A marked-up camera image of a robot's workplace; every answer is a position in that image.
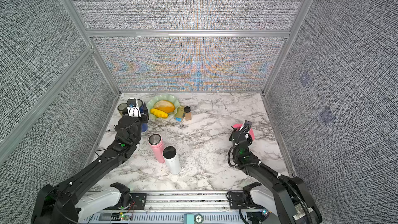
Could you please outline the pink cloth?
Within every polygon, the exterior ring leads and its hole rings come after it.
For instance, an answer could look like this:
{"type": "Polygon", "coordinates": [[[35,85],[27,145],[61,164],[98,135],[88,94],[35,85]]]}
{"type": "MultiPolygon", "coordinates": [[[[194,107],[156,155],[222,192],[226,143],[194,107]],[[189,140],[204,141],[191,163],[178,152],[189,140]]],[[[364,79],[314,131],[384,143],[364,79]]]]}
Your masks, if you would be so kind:
{"type": "Polygon", "coordinates": [[[233,132],[230,141],[238,142],[243,140],[254,141],[255,135],[250,123],[235,124],[232,126],[233,132]]]}

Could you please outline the gold gradient thermos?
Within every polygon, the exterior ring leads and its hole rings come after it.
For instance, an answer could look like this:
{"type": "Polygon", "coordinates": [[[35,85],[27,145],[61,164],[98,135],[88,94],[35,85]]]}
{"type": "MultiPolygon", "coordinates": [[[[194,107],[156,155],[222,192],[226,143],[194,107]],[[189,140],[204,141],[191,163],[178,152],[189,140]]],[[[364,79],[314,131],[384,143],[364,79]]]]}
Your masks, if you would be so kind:
{"type": "Polygon", "coordinates": [[[127,104],[126,102],[121,103],[121,104],[118,105],[117,110],[118,110],[118,112],[119,112],[119,114],[120,114],[121,116],[124,116],[124,115],[127,115],[127,114],[128,114],[128,109],[127,109],[127,107],[128,107],[128,104],[127,104]]]}

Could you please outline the blue thermos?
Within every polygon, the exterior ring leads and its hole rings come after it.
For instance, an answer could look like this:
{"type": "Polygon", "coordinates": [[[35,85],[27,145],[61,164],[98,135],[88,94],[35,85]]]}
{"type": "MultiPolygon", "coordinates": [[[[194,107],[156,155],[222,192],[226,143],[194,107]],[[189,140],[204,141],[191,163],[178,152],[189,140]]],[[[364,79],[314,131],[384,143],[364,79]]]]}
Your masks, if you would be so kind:
{"type": "Polygon", "coordinates": [[[142,132],[146,132],[148,129],[148,120],[149,120],[148,108],[146,106],[146,103],[143,102],[141,99],[137,99],[137,104],[141,113],[142,132]]]}

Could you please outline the white thermos black lid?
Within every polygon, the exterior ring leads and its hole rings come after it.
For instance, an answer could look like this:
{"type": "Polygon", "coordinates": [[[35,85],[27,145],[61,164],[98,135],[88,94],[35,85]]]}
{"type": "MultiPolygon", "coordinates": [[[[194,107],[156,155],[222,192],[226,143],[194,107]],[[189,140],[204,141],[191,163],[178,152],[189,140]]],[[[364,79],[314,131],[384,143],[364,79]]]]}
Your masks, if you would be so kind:
{"type": "Polygon", "coordinates": [[[163,150],[163,158],[165,160],[166,166],[173,175],[177,175],[181,171],[181,165],[177,150],[174,146],[168,146],[163,150]]]}

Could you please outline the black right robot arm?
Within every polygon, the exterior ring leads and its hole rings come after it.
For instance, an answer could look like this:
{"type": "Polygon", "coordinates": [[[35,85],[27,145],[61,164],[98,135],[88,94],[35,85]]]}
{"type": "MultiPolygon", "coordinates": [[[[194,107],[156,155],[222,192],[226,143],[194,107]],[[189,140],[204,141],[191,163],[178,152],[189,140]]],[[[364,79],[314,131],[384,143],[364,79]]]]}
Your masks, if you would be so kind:
{"type": "Polygon", "coordinates": [[[233,125],[229,138],[232,142],[227,156],[229,166],[258,181],[244,190],[249,200],[239,210],[262,207],[277,215],[282,224],[321,224],[320,210],[303,180],[276,172],[250,151],[249,146],[255,140],[251,125],[247,120],[233,125]]]}

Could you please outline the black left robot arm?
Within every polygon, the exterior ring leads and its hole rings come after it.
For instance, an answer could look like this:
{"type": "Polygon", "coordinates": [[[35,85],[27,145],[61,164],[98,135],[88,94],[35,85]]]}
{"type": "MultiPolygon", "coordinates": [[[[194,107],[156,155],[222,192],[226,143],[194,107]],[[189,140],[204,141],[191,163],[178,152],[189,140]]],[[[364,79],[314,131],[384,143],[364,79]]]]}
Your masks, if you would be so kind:
{"type": "Polygon", "coordinates": [[[85,194],[110,171],[129,160],[140,144],[142,125],[148,120],[146,105],[139,104],[137,99],[128,99],[115,126],[114,141],[74,176],[56,186],[44,186],[37,195],[31,222],[78,224],[105,208],[127,207],[131,203],[130,189],[121,183],[111,184],[93,199],[85,194]]]}

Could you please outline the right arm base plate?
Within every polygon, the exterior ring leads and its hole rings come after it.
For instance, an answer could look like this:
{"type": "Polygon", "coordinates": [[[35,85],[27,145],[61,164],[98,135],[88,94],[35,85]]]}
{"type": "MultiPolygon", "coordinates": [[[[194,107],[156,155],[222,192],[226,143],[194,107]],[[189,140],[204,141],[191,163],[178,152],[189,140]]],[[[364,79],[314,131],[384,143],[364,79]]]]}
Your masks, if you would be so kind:
{"type": "Polygon", "coordinates": [[[258,208],[247,191],[228,191],[226,197],[229,201],[230,209],[258,208]]]}

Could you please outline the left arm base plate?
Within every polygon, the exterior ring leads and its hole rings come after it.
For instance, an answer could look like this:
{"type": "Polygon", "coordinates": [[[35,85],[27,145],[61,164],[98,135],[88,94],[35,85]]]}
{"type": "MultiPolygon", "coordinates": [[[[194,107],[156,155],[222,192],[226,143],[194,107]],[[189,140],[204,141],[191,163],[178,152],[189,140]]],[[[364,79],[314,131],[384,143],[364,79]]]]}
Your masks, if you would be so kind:
{"type": "Polygon", "coordinates": [[[105,210],[110,211],[122,211],[122,212],[127,212],[128,210],[133,211],[133,210],[144,210],[145,205],[147,202],[147,193],[130,193],[131,199],[130,202],[126,207],[108,207],[105,210]]]}

